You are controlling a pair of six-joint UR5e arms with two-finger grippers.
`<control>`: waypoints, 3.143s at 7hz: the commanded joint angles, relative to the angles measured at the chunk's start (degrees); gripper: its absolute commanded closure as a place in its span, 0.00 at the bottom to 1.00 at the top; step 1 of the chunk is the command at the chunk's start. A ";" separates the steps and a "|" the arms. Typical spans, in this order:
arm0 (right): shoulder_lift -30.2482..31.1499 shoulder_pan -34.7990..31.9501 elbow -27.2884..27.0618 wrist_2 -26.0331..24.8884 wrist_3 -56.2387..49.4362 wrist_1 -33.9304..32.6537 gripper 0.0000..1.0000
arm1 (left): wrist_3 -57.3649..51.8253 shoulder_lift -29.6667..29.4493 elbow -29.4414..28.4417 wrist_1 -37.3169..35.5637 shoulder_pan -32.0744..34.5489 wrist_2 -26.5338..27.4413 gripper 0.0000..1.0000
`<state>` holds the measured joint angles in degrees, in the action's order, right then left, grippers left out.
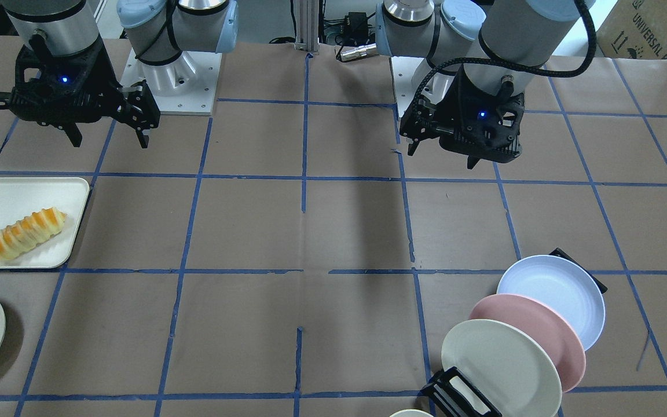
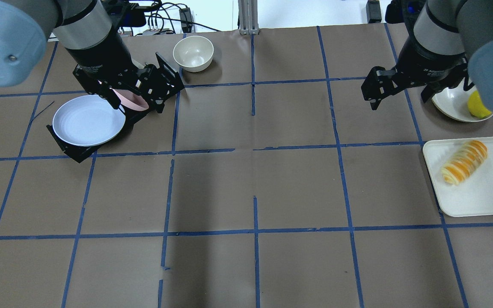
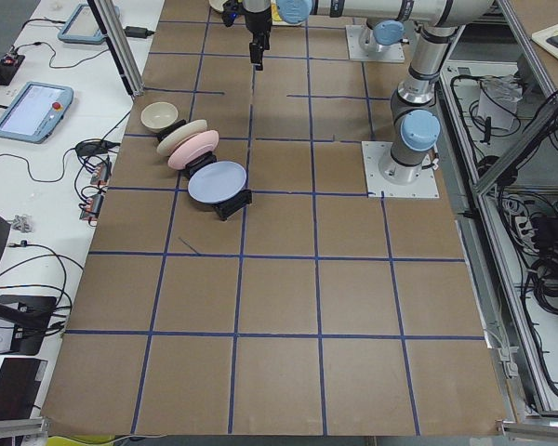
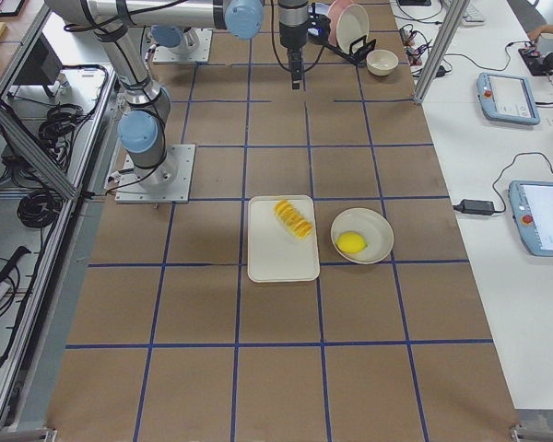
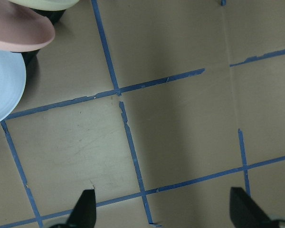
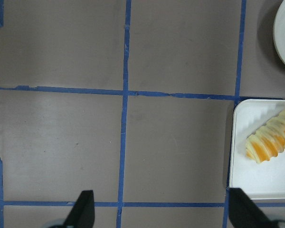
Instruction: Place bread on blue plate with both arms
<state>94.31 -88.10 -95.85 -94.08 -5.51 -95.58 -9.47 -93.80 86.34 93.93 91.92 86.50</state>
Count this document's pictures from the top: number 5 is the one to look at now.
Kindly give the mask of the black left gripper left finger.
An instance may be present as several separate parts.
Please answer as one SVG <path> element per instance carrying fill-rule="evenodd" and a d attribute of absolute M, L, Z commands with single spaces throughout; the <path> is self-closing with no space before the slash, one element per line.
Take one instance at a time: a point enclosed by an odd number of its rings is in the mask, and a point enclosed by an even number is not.
<path fill-rule="evenodd" d="M 93 228 L 96 224 L 95 190 L 84 190 L 66 221 L 68 228 Z"/>

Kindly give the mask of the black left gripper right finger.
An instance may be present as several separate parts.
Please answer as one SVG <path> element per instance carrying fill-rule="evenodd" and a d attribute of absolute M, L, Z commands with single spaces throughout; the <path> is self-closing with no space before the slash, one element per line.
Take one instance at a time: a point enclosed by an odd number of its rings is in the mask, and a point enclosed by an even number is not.
<path fill-rule="evenodd" d="M 229 215 L 236 228 L 270 228 L 272 220 L 241 187 L 231 187 Z"/>

